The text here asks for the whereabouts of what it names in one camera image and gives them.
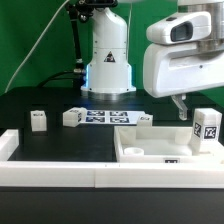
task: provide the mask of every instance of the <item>white block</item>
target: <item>white block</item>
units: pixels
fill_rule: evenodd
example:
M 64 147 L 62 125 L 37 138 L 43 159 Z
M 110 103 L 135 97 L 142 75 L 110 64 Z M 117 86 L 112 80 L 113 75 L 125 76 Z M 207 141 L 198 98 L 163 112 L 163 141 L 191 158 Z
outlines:
M 137 126 L 152 126 L 153 122 L 153 115 L 149 114 L 144 114 L 139 116 L 138 121 L 137 121 Z
M 195 110 L 190 141 L 194 153 L 206 153 L 215 147 L 219 139 L 221 120 L 222 114 L 214 109 Z
M 32 131 L 47 131 L 47 118 L 44 111 L 31 111 Z
M 87 110 L 83 107 L 74 107 L 63 113 L 63 126 L 76 127 L 81 120 L 84 120 Z

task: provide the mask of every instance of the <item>cable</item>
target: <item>cable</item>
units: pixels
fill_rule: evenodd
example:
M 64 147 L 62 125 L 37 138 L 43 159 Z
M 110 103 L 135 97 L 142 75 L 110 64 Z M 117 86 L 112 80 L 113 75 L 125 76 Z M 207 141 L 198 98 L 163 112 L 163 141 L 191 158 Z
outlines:
M 64 71 L 64 72 L 58 72 L 50 77 L 48 77 L 47 79 L 45 79 L 44 81 L 42 81 L 41 83 L 39 83 L 37 85 L 37 87 L 43 87 L 47 82 L 49 82 L 50 80 L 58 77 L 58 76 L 61 76 L 61 75 L 66 75 L 66 74 L 74 74 L 74 71 Z
M 60 7 L 59 9 L 56 11 L 56 13 L 54 14 L 54 16 L 52 17 L 52 19 L 50 20 L 50 22 L 48 23 L 48 25 L 46 26 L 46 28 L 44 29 L 44 31 L 42 32 L 42 34 L 40 35 L 40 37 L 38 38 L 38 40 L 36 41 L 36 43 L 34 44 L 34 46 L 32 47 L 32 49 L 30 50 L 30 52 L 28 53 L 28 55 L 25 57 L 25 59 L 23 60 L 23 62 L 20 64 L 20 66 L 16 69 L 15 73 L 13 74 L 13 76 L 11 77 L 6 89 L 5 89 L 5 93 L 8 92 L 12 82 L 14 81 L 14 79 L 16 78 L 17 74 L 19 73 L 19 71 L 21 70 L 21 68 L 25 65 L 25 63 L 27 62 L 27 60 L 30 58 L 30 56 L 32 55 L 32 53 L 34 52 L 34 50 L 36 49 L 37 45 L 40 43 L 40 41 L 42 40 L 43 36 L 45 35 L 45 33 L 48 31 L 49 27 L 51 26 L 51 24 L 54 22 L 55 18 L 57 17 L 57 15 L 59 14 L 59 12 L 62 10 L 62 8 L 69 2 L 70 0 L 66 0 Z
M 47 83 L 50 82 L 50 81 L 58 81 L 58 80 L 59 80 L 59 81 L 60 81 L 60 80 L 75 80 L 75 79 L 78 79 L 78 78 L 79 78 L 79 77 L 76 77 L 76 78 L 75 78 L 75 77 L 74 77 L 74 78 L 71 78 L 71 77 L 70 77 L 70 78 L 52 78 L 52 79 L 46 80 L 41 86 L 39 86 L 40 84 L 39 84 L 38 86 L 39 86 L 39 87 L 43 87 L 45 84 L 47 84 Z

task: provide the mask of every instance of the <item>white cube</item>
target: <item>white cube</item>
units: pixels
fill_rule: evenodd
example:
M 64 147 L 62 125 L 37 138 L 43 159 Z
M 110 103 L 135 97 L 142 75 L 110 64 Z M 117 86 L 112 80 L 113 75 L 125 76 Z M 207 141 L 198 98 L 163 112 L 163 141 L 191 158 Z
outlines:
M 76 127 L 86 116 L 85 108 L 74 107 L 63 113 L 63 126 Z
M 32 131 L 47 131 L 47 118 L 44 111 L 31 111 Z
M 212 108 L 195 109 L 190 145 L 194 152 L 209 152 L 219 139 L 222 114 Z
M 137 126 L 152 126 L 153 115 L 144 114 L 139 116 Z

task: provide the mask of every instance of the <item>green backdrop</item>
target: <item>green backdrop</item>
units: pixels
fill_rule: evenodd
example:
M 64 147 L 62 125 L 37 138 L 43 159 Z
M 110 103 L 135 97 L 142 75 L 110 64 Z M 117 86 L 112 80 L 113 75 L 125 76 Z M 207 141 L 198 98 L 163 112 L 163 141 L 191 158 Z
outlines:
M 0 94 L 4 93 L 10 77 L 62 3 L 63 0 L 1 1 Z M 138 89 L 143 88 L 143 55 L 150 44 L 146 38 L 146 29 L 150 24 L 174 13 L 176 9 L 177 2 L 173 0 L 145 0 L 133 4 L 129 63 L 133 66 L 133 84 Z M 128 21 L 129 10 L 130 4 L 119 4 L 113 9 L 126 21 Z M 91 25 L 91 21 L 87 24 L 79 24 L 81 50 L 86 64 L 92 57 Z M 62 10 L 29 61 L 19 72 L 11 88 L 35 86 L 48 76 L 73 69 L 74 66 L 72 30 L 67 12 Z M 54 82 L 51 85 L 59 85 L 59 83 Z M 204 93 L 224 105 L 223 88 L 204 91 Z

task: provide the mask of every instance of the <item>white tray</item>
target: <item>white tray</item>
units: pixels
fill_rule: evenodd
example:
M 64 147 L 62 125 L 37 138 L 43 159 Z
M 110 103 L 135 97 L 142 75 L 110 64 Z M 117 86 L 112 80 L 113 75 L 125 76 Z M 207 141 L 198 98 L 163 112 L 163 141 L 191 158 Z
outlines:
M 114 131 L 117 161 L 219 164 L 224 161 L 224 147 L 218 141 L 208 142 L 208 151 L 194 153 L 189 144 L 191 133 L 191 127 L 117 126 Z

